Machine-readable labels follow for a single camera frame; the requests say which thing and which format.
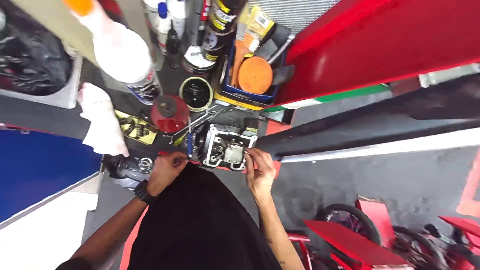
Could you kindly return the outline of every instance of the black shirt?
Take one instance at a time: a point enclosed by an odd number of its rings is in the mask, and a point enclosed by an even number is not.
[[[90,269],[82,259],[57,270]],[[129,270],[280,270],[243,205],[212,173],[189,163],[145,214]]]

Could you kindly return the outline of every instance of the metal mesh grille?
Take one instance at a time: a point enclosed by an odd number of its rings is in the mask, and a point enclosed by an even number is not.
[[[322,16],[340,0],[250,0],[260,6],[270,19],[297,34]]]

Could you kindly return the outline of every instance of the orange disc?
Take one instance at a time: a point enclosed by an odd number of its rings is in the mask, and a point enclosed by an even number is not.
[[[272,79],[272,67],[261,57],[250,57],[240,66],[239,84],[245,92],[263,94],[272,85]]]

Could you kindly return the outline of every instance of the red container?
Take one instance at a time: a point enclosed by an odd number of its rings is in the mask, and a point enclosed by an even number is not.
[[[159,96],[153,105],[151,118],[159,130],[175,133],[188,125],[190,111],[187,104],[177,96]]]

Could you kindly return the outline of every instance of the blue cap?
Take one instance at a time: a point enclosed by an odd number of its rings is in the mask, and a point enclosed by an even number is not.
[[[164,2],[158,3],[158,16],[160,18],[165,19],[167,17],[167,4]]]

